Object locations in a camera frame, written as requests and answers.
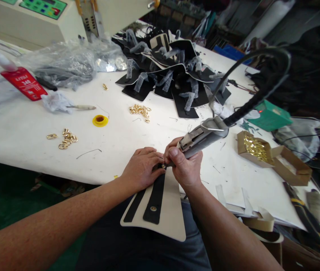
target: black leather strap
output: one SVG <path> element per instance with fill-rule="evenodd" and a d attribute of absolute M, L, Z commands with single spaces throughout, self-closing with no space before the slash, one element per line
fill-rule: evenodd
<path fill-rule="evenodd" d="M 162 196 L 164 194 L 165 174 L 160 175 L 153 183 L 152 193 L 143 216 L 144 221 L 160 223 Z"/>

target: control panel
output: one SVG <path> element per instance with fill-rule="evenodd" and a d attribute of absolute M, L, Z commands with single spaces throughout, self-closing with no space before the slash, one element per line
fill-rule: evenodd
<path fill-rule="evenodd" d="M 67 4 L 59 0 L 23 0 L 19 6 L 57 20 Z"/>

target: white table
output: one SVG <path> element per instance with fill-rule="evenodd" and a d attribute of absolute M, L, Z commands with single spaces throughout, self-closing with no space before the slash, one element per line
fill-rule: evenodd
<path fill-rule="evenodd" d="M 216 71 L 226 72 L 235 63 L 205 48 L 197 47 L 196 50 L 201 52 L 203 62 Z M 243 86 L 251 84 L 252 81 L 244 76 L 245 68 L 244 65 L 238 67 L 230 79 Z M 252 68 L 247 71 L 257 72 Z M 150 93 L 141 103 L 152 109 L 151 122 L 146 123 L 141 115 L 129 113 L 129 107 L 139 102 L 121 93 L 122 87 L 115 84 L 124 74 L 98 73 L 93 81 L 80 86 L 76 92 L 62 90 L 75 104 L 96 106 L 93 111 L 54 114 L 48 112 L 41 101 L 31 102 L 24 95 L 6 104 L 0 109 L 0 163 L 83 183 L 104 184 L 122 174 L 136 149 L 152 146 L 163 152 L 173 138 L 183 136 L 200 121 L 211 117 L 211 111 L 205 105 L 196 109 L 200 119 L 180 119 L 173 101 Z M 228 89 L 232 93 L 228 103 L 236 107 L 252 97 L 232 85 Z M 93 117 L 98 114 L 109 116 L 107 126 L 99 128 L 92 124 Z M 79 140 L 68 149 L 60 150 L 60 139 L 48 140 L 46 136 L 56 133 L 61 137 L 64 128 L 70 129 Z M 233 213 L 244 213 L 245 190 L 254 211 L 263 207 L 277 223 L 305 229 L 284 190 L 283 180 L 272 169 L 259 168 L 237 154 L 235 138 L 241 130 L 238 126 L 230 128 L 225 139 L 204 150 L 201 179 L 205 186 L 218 198 L 216 186 L 221 184 L 226 207 Z M 257 137 L 268 141 L 271 147 L 277 145 L 270 133 L 259 132 L 262 136 L 256 133 Z M 95 149 L 101 151 L 78 158 Z M 174 178 L 171 170 L 167 171 L 166 178 Z M 305 200 L 305 192 L 312 188 L 316 187 L 311 182 L 308 187 L 298 187 L 299 197 Z"/>

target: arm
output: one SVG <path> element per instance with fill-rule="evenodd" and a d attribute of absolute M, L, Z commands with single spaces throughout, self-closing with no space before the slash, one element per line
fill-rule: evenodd
<path fill-rule="evenodd" d="M 137 150 L 121 177 L 0 230 L 0 270 L 44 270 L 113 207 L 147 188 L 164 169 L 154 148 Z"/>
<path fill-rule="evenodd" d="M 212 245 L 231 270 L 282 270 L 276 259 L 251 230 L 230 213 L 200 180 L 202 152 L 186 159 L 174 139 L 165 150 L 165 162 L 176 165 L 173 173 L 189 198 Z"/>

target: machine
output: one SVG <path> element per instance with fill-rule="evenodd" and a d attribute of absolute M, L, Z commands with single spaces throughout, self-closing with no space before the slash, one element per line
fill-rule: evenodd
<path fill-rule="evenodd" d="M 0 0 L 0 39 L 28 50 L 113 35 L 154 9 L 150 0 Z"/>

